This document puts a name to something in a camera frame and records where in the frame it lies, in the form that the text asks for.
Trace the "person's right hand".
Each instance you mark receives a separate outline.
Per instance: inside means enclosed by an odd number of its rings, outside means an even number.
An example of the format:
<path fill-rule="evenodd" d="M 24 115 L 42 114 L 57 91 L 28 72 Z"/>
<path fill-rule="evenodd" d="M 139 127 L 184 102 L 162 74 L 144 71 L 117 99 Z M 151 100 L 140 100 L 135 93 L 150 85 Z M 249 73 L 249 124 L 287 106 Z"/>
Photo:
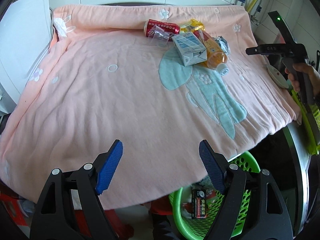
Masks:
<path fill-rule="evenodd" d="M 319 73 L 315 70 L 315 68 L 313 68 L 311 65 L 306 64 L 306 63 L 294 63 L 293 68 L 297 72 L 303 72 L 309 76 L 309 79 L 310 79 L 312 87 L 313 87 L 313 96 L 316 97 L 320 91 Z M 294 75 L 291 74 L 287 68 L 285 68 L 285 73 L 288 75 L 288 79 L 290 80 L 293 89 L 296 92 L 299 92 L 300 91 L 300 84 L 295 79 Z"/>

